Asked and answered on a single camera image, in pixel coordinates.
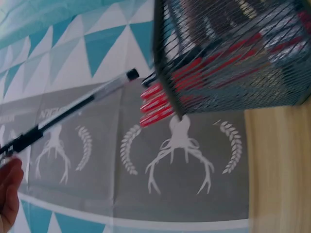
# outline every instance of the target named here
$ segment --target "gray fabric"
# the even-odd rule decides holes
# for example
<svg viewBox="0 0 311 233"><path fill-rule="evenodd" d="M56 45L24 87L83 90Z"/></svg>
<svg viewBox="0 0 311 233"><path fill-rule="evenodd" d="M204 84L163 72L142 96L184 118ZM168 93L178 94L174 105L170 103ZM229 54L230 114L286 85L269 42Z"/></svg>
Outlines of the gray fabric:
<svg viewBox="0 0 311 233"><path fill-rule="evenodd" d="M25 131L48 117L47 112L57 112L58 108L95 86L48 93L3 105L1 116L8 114L8 111L28 110L15 117L13 122L5 123L6 130ZM185 150L179 146L174 150L172 164L168 154L155 165L154 179L161 191L158 194L153 186L148 189L150 170L145 171L148 164L163 151L161 144L172 137L169 127L172 117L145 129L135 128L142 116L139 111L142 91L139 81L130 83L125 89L63 122L58 138L61 143L59 140L56 142L55 137L52 139L52 134L57 135L55 132L36 142L31 147L29 179L28 182L23 181L22 192L72 209L137 220L208 222L248 218L248 166L243 112L189 116L188 132L181 131L179 134L188 133L186 138L192 138L185 141L190 143L186 148L194 145L191 143L195 140L199 148L190 148L188 164ZM242 141L241 158L230 174L222 174L232 156L229 137L220 131L220 123L224 121L230 122L231 127L239 131ZM124 154L121 155L120 150L129 143L124 141L124 136L133 127L137 135L132 137L130 149L127 147L128 158L123 164ZM36 173L38 157L48 142L54 144L51 144L50 155L47 152L41 156L39 177ZM57 156L53 146L59 149ZM67 182L62 180L66 171L62 148L70 161ZM214 173L209 169L209 193L206 185L198 194L206 173L204 163L193 155L198 151L215 168ZM136 175L130 174L129 163L135 167Z"/></svg>

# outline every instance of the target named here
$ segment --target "laurel wreath design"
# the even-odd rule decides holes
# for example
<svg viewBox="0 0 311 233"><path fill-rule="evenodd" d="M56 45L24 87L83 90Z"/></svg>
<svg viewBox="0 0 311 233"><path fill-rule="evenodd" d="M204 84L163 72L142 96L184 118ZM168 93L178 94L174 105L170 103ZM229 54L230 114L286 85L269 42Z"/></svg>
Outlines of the laurel wreath design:
<svg viewBox="0 0 311 233"><path fill-rule="evenodd" d="M232 127L232 124L228 121L224 121L220 124L220 131L225 133L227 137L229 137L229 141L231 144L231 159L229 163L225 166L223 174L231 173L239 162L242 155L242 141L241 136L239 135L239 131L235 127Z"/></svg>
<svg viewBox="0 0 311 233"><path fill-rule="evenodd" d="M137 175L138 172L135 169L135 166L130 159L130 150L131 145L135 137L137 137L141 132L139 125L134 125L130 130L125 134L123 140L121 141L120 146L120 157L125 169L130 173L130 175Z"/></svg>
<svg viewBox="0 0 311 233"><path fill-rule="evenodd" d="M76 130L78 130L78 135L83 142L83 157L76 168L76 171L81 171L87 164L92 153L92 137L85 126L81 127L79 125Z"/></svg>

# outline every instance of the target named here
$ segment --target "ballpoint pen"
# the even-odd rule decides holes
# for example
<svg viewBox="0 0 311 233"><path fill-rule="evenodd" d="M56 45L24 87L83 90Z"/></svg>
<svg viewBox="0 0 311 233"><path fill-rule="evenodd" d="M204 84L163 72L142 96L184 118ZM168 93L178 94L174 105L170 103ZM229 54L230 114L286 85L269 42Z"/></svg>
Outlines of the ballpoint pen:
<svg viewBox="0 0 311 233"><path fill-rule="evenodd" d="M0 148L0 162L8 157L11 157L15 152L21 152L32 143L42 138L46 132L48 132L54 125L60 123L63 120L67 120L73 116L78 110L88 106L91 103L102 100L108 95L114 93L118 89L122 88L129 81L132 81L139 77L136 69L132 69L118 77L108 81L94 90L88 92L82 97L78 98L74 102L65 106L58 114L46 119L45 121L37 124L32 129L24 134L21 134L17 138L11 140L7 144Z"/></svg>

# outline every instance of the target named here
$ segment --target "white stripe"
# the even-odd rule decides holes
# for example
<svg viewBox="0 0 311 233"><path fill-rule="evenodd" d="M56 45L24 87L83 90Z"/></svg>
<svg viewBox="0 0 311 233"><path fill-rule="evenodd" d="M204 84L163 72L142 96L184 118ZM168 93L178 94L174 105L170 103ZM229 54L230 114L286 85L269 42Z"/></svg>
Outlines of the white stripe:
<svg viewBox="0 0 311 233"><path fill-rule="evenodd" d="M155 222L130 220L124 218L112 218L79 210L72 210L63 206L51 204L28 195L18 193L18 196L41 208L51 210L60 214L80 218L87 221L98 222L110 226L128 227L136 229L164 230L164 231L215 231L227 229L248 228L248 219L219 221L219 222Z"/></svg>

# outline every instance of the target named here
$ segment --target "white triangle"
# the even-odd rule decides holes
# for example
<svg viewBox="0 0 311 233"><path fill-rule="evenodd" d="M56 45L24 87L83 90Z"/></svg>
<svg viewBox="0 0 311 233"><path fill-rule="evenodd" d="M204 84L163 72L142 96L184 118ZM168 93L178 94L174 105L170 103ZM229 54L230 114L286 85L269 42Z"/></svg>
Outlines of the white triangle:
<svg viewBox="0 0 311 233"><path fill-rule="evenodd" d="M47 86L46 91L51 92L84 86L88 85L90 81L91 73L87 61L84 37L82 37L63 64L52 85Z"/></svg>
<svg viewBox="0 0 311 233"><path fill-rule="evenodd" d="M78 38L83 36L83 24L82 24L82 17L81 15L76 16L74 20L69 24L66 28L65 32L59 38L58 42L55 46L64 44L72 39Z"/></svg>
<svg viewBox="0 0 311 233"><path fill-rule="evenodd" d="M126 71L125 54L130 32L130 27L126 26L98 67L95 75L92 78L92 83L102 83L109 81Z"/></svg>
<svg viewBox="0 0 311 233"><path fill-rule="evenodd" d="M102 31L108 28L115 28L126 25L127 21L122 13L119 4L112 4L96 22L96 24L87 32L87 34Z"/></svg>
<svg viewBox="0 0 311 233"><path fill-rule="evenodd" d="M167 45L165 47L165 51L167 53L167 56L170 59L175 59L175 58L177 58L178 50L179 50L178 39L176 38L175 31L173 31L167 40Z"/></svg>
<svg viewBox="0 0 311 233"><path fill-rule="evenodd" d="M3 64L2 68L1 68L1 71L10 68L11 64L12 64L12 61L13 61L13 51L12 51L12 47L9 46L8 47L8 51L6 53L6 56L5 56L4 64Z"/></svg>
<svg viewBox="0 0 311 233"><path fill-rule="evenodd" d="M29 83L27 84L23 93L23 98L40 95L45 93L50 70L50 56L48 53L41 58L39 65L34 71Z"/></svg>
<svg viewBox="0 0 311 233"><path fill-rule="evenodd" d="M130 23L143 23L154 20L154 0L147 0L131 18Z"/></svg>
<svg viewBox="0 0 311 233"><path fill-rule="evenodd" d="M50 26L45 36L42 40L37 44L33 52L30 54L29 58L36 57L44 52L50 51L52 47L52 39L53 39L53 27Z"/></svg>
<svg viewBox="0 0 311 233"><path fill-rule="evenodd" d="M23 80L24 80L25 65L22 64L16 72L3 100L3 103L7 103L13 100L22 98L23 95Z"/></svg>
<svg viewBox="0 0 311 233"><path fill-rule="evenodd" d="M110 230L110 227L108 227L108 226L106 225L105 228L104 228L103 233L113 233L113 232Z"/></svg>
<svg viewBox="0 0 311 233"><path fill-rule="evenodd" d="M28 37L26 37L26 39L24 41L24 46L23 46L20 54L15 59L15 61L13 61L12 66L15 66L17 64L20 64L20 63L26 61L27 58L28 58L29 49L30 49L30 39L29 39L29 36L28 36Z"/></svg>
<svg viewBox="0 0 311 233"><path fill-rule="evenodd" d="M151 70L146 63L146 60L139 48L139 45L132 31L130 31L128 36L125 70L130 70L133 68L137 69L140 77L145 78L151 74Z"/></svg>
<svg viewBox="0 0 311 233"><path fill-rule="evenodd" d="M6 71L5 75L0 80L0 102L3 102L3 93L4 93L4 83L6 79L6 75L8 74L8 71Z"/></svg>
<svg viewBox="0 0 311 233"><path fill-rule="evenodd" d="M20 198L19 198L19 209L18 209L16 221L14 224L14 232L15 233L19 233L19 232L31 233Z"/></svg>
<svg viewBox="0 0 311 233"><path fill-rule="evenodd" d="M47 233L62 233L54 212L52 213Z"/></svg>

